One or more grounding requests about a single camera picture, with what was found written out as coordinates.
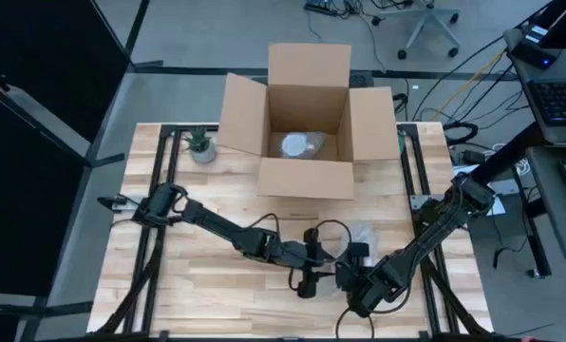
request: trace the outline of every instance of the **potted plant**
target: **potted plant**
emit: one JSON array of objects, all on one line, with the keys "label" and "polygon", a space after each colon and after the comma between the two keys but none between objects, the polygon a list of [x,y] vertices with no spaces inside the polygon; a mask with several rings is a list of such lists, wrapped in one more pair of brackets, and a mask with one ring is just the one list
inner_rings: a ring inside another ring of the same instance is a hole
[{"label": "potted plant", "polygon": [[206,134],[205,126],[199,126],[190,130],[190,138],[183,138],[188,142],[190,155],[197,163],[208,163],[216,158],[216,145]]}]

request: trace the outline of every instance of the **computer monitor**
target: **computer monitor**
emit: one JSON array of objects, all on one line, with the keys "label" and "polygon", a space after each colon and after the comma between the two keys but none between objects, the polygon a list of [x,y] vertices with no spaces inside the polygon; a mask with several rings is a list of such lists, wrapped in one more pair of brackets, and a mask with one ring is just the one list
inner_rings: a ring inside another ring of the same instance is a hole
[{"label": "computer monitor", "polygon": [[540,48],[566,48],[566,0],[554,0],[535,19],[532,31],[539,30]]}]

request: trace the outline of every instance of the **floor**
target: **floor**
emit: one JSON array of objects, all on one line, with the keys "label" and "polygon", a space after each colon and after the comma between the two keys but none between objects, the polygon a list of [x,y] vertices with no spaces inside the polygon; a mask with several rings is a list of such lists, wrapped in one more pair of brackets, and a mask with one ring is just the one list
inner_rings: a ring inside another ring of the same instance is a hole
[{"label": "floor", "polygon": [[[369,1],[365,11],[375,13]],[[393,70],[448,71],[471,53],[487,44],[505,29],[509,29],[542,6],[544,0],[524,0],[510,3],[490,1],[437,1],[438,7],[461,9],[461,19],[452,30],[463,46],[455,59],[446,56],[451,48],[439,32],[425,28],[408,51],[405,61],[396,58],[397,50],[405,43],[415,21],[386,19],[377,28],[357,17],[341,20],[319,14],[307,15],[303,0],[151,0],[132,54],[136,63],[163,60],[170,67],[266,67],[267,46],[273,42],[317,42],[352,44],[351,67],[380,69],[374,50],[384,67]],[[140,0],[98,0],[109,25],[124,43],[140,5]],[[315,32],[311,33],[309,22]],[[371,29],[375,47],[368,32]],[[461,71],[475,72],[503,49],[502,44],[489,48],[464,66]],[[504,70],[510,62],[503,60],[494,72]],[[411,118],[418,102],[434,80],[409,79],[408,112]],[[376,79],[377,86],[391,86],[393,93],[406,92],[403,79]],[[423,108],[440,108],[464,81],[444,81],[434,91]],[[492,83],[482,82],[473,91],[477,99]],[[221,108],[224,77],[179,76],[161,74],[125,75],[118,96],[111,108],[111,118],[99,151],[100,156],[126,152],[136,123],[150,122],[217,122]],[[502,82],[468,116],[477,116],[495,108],[510,95],[518,92],[516,82]],[[453,112],[463,99],[452,102],[445,112]],[[519,99],[516,106],[525,105]],[[484,126],[504,115],[497,110],[477,121]],[[433,114],[427,110],[423,120]],[[398,120],[403,121],[403,114]],[[533,120],[529,109],[518,111],[491,129],[482,130],[473,140],[491,146],[506,143]],[[456,155],[459,147],[452,151]],[[530,175],[524,177],[530,185]],[[85,197],[66,249],[62,271],[58,274],[49,304],[86,301],[93,298],[107,243],[107,226],[112,215],[95,200],[118,192],[123,179],[123,164],[108,165],[93,171]],[[505,245],[520,246],[521,218],[517,196],[504,200],[508,214],[497,217],[503,227]],[[490,313],[498,333],[521,333],[542,325],[553,324],[529,334],[543,339],[566,341],[566,260],[546,217],[538,219],[538,230],[553,276],[531,279],[525,271],[534,267],[529,248],[518,254],[500,258],[497,270],[492,268],[492,255],[498,248],[490,218],[476,219],[469,224],[481,278]],[[85,332],[87,315],[50,318],[41,324],[38,338],[80,336]]]}]

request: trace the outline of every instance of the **white pot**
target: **white pot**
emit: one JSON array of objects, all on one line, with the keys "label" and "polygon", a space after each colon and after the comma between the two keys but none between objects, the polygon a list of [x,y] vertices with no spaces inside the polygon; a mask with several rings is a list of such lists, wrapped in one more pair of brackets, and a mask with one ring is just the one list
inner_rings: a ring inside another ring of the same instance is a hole
[{"label": "white pot", "polygon": [[216,158],[216,154],[216,145],[212,141],[209,141],[209,147],[202,152],[190,151],[192,159],[197,163],[212,162]]}]

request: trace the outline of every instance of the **small succulent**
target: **small succulent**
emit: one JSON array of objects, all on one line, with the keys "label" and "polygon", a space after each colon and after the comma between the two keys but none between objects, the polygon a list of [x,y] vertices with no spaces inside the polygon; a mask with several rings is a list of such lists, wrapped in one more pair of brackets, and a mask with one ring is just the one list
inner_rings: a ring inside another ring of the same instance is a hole
[{"label": "small succulent", "polygon": [[188,148],[196,153],[201,153],[209,148],[210,138],[206,136],[207,129],[205,126],[199,126],[190,130],[190,138],[183,139],[188,142]]}]

